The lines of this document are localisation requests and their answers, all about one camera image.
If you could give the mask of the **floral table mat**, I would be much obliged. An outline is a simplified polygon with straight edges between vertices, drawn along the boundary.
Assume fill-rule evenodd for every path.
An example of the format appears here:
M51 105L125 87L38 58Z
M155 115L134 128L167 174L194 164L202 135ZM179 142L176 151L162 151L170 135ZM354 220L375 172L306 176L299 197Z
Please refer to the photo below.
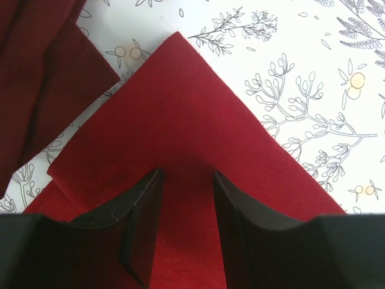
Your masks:
M126 82L179 31L350 214L384 212L383 1L87 1Z

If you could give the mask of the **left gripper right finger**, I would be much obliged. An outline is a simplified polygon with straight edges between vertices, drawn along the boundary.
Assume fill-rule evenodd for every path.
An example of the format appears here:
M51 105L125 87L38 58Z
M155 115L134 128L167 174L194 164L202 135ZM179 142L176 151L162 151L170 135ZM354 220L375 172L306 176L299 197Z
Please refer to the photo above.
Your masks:
M228 288L383 288L384 216L288 217L221 172L214 202Z

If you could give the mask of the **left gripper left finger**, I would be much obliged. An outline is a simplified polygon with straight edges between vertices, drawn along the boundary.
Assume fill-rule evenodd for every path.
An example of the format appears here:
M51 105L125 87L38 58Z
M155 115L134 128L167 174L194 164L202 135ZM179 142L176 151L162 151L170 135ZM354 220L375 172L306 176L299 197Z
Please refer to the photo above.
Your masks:
M1 216L2 288L149 288L164 174L70 222Z

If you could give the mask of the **folded dark red t-shirt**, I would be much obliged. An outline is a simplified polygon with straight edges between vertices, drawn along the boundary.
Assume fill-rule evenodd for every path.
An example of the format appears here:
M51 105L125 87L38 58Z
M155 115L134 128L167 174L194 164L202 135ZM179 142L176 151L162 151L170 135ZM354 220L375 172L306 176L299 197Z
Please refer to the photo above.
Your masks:
M1 191L118 75L77 26L84 1L1 2Z

